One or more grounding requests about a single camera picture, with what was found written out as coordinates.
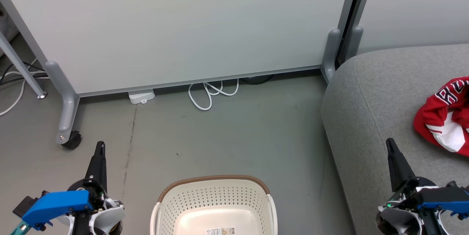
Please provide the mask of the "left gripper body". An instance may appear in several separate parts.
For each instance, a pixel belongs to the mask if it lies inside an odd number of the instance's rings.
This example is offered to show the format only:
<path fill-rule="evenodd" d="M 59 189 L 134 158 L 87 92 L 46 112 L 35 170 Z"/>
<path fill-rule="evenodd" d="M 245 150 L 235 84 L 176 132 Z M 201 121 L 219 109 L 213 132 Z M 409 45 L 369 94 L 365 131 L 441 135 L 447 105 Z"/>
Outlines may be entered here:
<path fill-rule="evenodd" d="M 75 183 L 76 191 L 89 192 L 91 207 L 75 212 L 76 235 L 120 235 L 125 217 L 124 205 L 109 198 L 107 181 L 85 178 Z"/>

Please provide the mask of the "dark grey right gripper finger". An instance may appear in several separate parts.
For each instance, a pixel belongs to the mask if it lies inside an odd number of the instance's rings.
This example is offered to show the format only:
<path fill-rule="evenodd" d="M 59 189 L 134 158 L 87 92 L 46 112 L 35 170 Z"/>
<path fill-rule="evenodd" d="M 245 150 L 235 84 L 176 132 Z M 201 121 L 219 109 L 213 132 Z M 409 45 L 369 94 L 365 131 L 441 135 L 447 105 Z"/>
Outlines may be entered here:
<path fill-rule="evenodd" d="M 387 138 L 388 166 L 392 192 L 397 192 L 409 179 L 416 177 L 393 138 Z"/>

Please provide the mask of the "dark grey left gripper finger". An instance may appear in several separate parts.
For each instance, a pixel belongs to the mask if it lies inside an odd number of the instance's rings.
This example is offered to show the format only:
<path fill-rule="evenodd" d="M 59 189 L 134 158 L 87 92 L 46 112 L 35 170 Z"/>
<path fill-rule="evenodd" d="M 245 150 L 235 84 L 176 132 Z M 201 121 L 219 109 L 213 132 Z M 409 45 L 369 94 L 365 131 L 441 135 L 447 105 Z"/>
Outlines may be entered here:
<path fill-rule="evenodd" d="M 94 155 L 92 156 L 85 175 L 87 179 L 93 179 L 101 184 L 104 191 L 107 191 L 107 159 L 106 144 L 98 141 Z"/>

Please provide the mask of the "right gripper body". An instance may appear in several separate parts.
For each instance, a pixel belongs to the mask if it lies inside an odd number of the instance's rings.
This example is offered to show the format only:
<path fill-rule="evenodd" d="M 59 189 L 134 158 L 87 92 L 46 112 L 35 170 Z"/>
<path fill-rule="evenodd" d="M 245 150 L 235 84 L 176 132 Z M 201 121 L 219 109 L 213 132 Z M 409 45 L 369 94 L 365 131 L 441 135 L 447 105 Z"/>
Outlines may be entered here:
<path fill-rule="evenodd" d="M 377 228 L 384 235 L 427 235 L 424 221 L 418 213 L 418 203 L 412 196 L 432 188 L 437 186 L 424 177 L 402 180 L 392 197 L 378 207 Z"/>

